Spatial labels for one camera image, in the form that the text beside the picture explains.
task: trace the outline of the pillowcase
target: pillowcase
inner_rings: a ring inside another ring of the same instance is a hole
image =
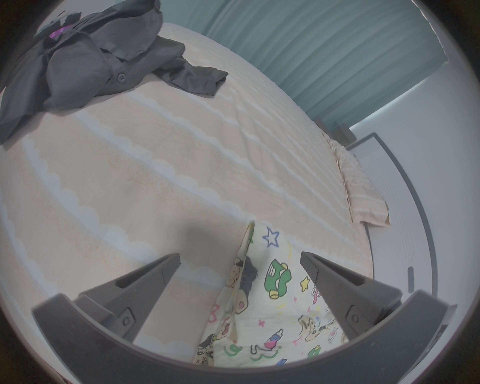
[[[357,158],[335,140],[328,141],[347,190],[352,221],[364,221],[381,227],[390,226],[388,206],[368,179]]]

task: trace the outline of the yellow star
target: yellow star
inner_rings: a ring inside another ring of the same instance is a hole
[[[308,283],[310,283],[308,276],[300,282],[302,292],[305,292],[308,289]]]

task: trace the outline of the dark gray shirt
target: dark gray shirt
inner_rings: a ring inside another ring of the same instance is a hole
[[[81,108],[135,87],[153,72],[185,91],[214,96],[227,72],[193,67],[185,46],[158,36],[159,0],[126,0],[46,37],[14,66],[0,106],[0,144],[43,110]]]

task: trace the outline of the beige bedding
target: beige bedding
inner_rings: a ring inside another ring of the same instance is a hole
[[[251,220],[372,275],[365,230],[352,223],[315,123],[228,49],[171,24],[160,34],[185,43],[193,65],[229,72],[214,98],[148,75],[81,110],[39,114],[0,148],[3,309],[68,378],[32,306],[179,252],[182,266],[135,344],[192,361]]]

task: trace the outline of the blue star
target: blue star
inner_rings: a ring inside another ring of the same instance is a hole
[[[278,241],[276,241],[276,239],[278,239],[280,232],[272,232],[272,230],[269,227],[267,227],[267,229],[268,229],[268,234],[262,237],[262,239],[267,240],[267,248],[270,247],[270,245],[273,245],[274,247],[278,248]]]

